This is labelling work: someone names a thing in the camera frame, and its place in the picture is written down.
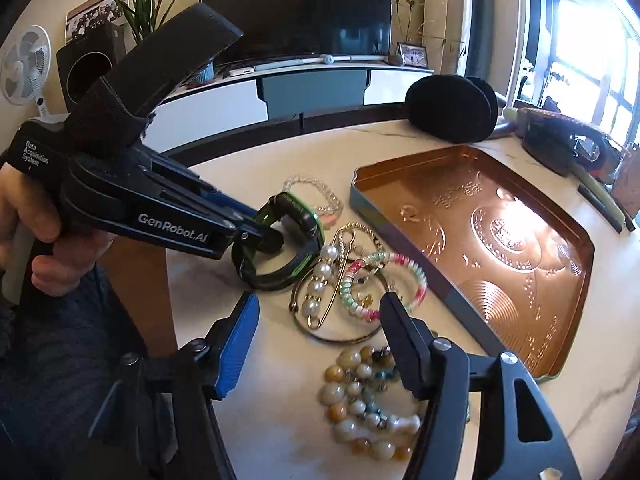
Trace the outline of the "left human hand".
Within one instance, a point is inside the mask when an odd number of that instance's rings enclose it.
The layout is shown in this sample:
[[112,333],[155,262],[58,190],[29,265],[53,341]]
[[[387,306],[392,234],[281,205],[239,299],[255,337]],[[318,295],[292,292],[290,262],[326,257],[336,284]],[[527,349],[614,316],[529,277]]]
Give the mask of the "left human hand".
[[1,267],[10,261],[16,227],[23,223],[35,238],[53,246],[50,256],[32,260],[32,284],[51,297],[71,292],[111,247],[115,235],[81,226],[64,234],[55,206],[43,188],[9,164],[1,168]]

